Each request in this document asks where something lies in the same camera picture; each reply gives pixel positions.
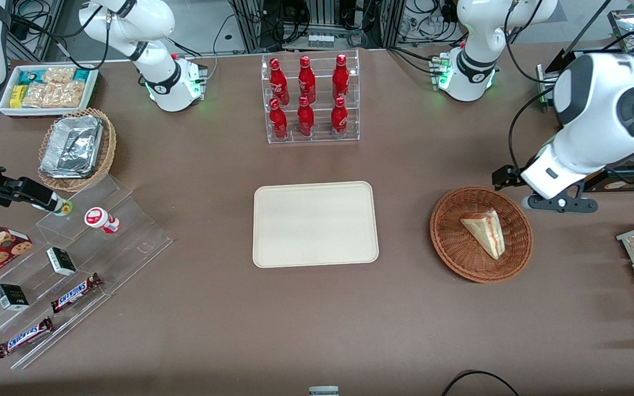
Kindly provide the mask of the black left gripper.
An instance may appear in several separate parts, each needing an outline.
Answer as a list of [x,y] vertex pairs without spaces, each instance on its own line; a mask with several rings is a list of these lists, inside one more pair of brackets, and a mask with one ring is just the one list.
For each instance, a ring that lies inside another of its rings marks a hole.
[[523,185],[521,171],[516,166],[504,165],[491,173],[491,184],[495,191],[508,187],[521,187]]

